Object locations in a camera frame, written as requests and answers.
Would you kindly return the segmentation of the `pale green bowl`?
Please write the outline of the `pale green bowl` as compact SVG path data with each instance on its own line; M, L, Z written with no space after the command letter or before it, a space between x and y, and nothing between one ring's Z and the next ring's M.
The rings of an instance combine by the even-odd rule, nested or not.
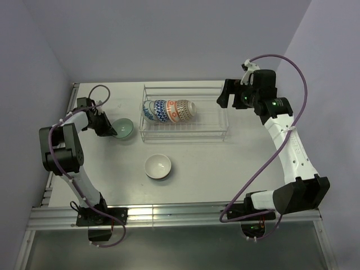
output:
M114 131L116 132L112 136L117 139L125 140L131 136L133 129L134 129L134 124L128 118L121 118L121 119L114 121L112 123L112 127L113 127Z

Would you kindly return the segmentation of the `brown patterned bowl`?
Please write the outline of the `brown patterned bowl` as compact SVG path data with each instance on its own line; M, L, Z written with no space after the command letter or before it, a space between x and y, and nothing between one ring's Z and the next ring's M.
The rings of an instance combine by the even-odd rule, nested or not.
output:
M194 102L189 100L178 100L176 109L181 122L187 122L191 120L197 114L197 108Z

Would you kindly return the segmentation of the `blue floral bowl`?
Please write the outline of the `blue floral bowl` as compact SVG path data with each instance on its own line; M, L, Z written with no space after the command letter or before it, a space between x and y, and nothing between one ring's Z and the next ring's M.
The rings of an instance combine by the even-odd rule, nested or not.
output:
M140 107L141 114L145 121L147 121L150 124L153 124L156 122L155 115L151 111L151 101L143 101Z

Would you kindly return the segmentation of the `orange floral bowl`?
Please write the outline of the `orange floral bowl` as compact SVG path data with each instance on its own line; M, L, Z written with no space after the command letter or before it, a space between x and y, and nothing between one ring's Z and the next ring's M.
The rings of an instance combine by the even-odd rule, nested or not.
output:
M172 123L177 123L180 121L180 117L176 109L176 104L177 102L174 100L167 100L166 102L166 113Z

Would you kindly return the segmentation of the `orange geometric patterned bowl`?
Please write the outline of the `orange geometric patterned bowl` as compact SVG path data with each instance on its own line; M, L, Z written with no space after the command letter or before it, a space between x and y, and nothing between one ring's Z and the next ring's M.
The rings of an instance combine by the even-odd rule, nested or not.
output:
M167 123L169 117L166 109L166 100L155 100L154 104L154 113L160 123Z

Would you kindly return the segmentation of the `white bowl blue orange rim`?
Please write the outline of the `white bowl blue orange rim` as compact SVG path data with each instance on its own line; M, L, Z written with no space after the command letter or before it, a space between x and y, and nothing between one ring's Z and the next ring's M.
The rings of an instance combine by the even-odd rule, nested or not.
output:
M162 180L166 178L172 169L170 158L163 154L155 154L150 156L144 164L146 175L154 180Z

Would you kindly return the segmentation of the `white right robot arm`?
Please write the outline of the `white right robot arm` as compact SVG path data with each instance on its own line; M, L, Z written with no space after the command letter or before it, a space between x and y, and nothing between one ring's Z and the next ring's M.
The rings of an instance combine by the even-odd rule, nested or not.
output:
M246 194L240 209L230 202L222 216L228 222L255 221L275 213L284 215L318 208L330 188L327 177L321 177L312 165L295 126L289 101L278 97L276 73L273 70L256 70L242 80L226 79L217 104L228 106L234 96L236 109L254 109L268 131L280 158L284 185L274 191L255 191Z

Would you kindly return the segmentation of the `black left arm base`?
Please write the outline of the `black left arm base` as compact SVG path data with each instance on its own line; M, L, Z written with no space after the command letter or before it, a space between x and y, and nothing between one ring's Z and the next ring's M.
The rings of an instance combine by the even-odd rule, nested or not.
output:
M126 224L128 217L128 208L108 208L106 214L118 218L123 224ZM91 208L79 208L76 219L77 227L88 227L88 239L92 242L109 241L113 234L113 226L119 226L118 221L96 213Z

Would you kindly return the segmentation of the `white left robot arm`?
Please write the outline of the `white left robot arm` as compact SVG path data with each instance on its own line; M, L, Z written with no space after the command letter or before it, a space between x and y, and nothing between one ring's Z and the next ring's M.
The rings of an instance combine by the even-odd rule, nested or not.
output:
M106 113L89 97L77 99L77 107L64 120L39 130L42 164L46 171L65 180L79 200L78 211L95 224L109 220L106 201L91 183L84 169L84 153L79 133L92 129L99 137L112 137L117 131Z

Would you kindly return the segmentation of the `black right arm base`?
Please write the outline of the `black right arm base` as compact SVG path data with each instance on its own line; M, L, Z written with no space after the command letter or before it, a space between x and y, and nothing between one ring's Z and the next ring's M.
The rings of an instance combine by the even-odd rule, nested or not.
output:
M252 206L246 206L245 203L233 204L226 212L227 219L236 219L239 217L251 215L248 218L240 220L241 232L244 234L247 241L256 242L259 238L266 234L266 221L274 221L276 219L275 212L271 211L259 215L261 212L266 212L266 209L257 210Z

